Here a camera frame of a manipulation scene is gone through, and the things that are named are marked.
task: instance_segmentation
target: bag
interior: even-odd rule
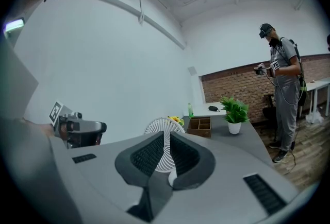
[[[219,111],[219,109],[216,106],[210,106],[208,107],[210,111]]]
[[[292,39],[290,39],[290,42],[294,46],[294,50],[295,50],[295,53],[297,55],[297,58],[298,58],[298,61],[299,61],[299,64],[300,64],[300,70],[301,70],[301,75],[299,77],[299,83],[300,83],[299,98],[300,98],[300,100],[298,101],[298,106],[302,107],[305,104],[306,96],[307,96],[307,86],[306,86],[306,82],[305,82],[305,79],[304,79],[304,69],[303,69],[303,64],[301,62],[301,58],[300,58],[300,55],[299,55],[297,44],[295,44],[295,42]]]

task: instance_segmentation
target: wooden organizer box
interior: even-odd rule
[[[211,117],[190,118],[187,133],[211,138]]]

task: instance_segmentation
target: green leaves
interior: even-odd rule
[[[249,120],[249,105],[239,100],[234,100],[234,97],[222,97],[220,103],[223,105],[222,110],[227,111],[225,120],[229,123],[244,123]]]

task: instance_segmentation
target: backpack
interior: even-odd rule
[[[281,37],[280,40],[279,40],[280,41],[281,48],[282,48],[282,39],[283,39],[283,37]],[[297,44],[292,39],[290,39],[290,42],[294,46],[294,50],[295,50],[295,53],[296,53],[296,55],[298,57],[298,62],[300,64],[300,70],[301,70],[301,74],[300,74],[300,77],[299,77],[299,82],[300,82],[300,94],[299,94],[299,98],[300,98],[300,100],[298,101],[298,106],[303,106],[305,104],[306,96],[307,96],[307,86],[306,86],[305,77],[304,77],[304,68],[303,68],[303,64],[301,62],[301,58],[300,58],[300,55],[299,55]],[[287,58],[284,58],[284,59],[285,59],[285,61],[289,65],[291,65],[290,61]]]

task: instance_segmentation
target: gray table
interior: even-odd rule
[[[211,116],[211,138],[213,140],[239,147],[267,165],[274,167],[265,145],[250,122],[242,123],[238,134],[231,134],[227,121],[223,117],[224,115]],[[185,116],[183,119],[185,121],[184,130],[187,131],[189,117]]]

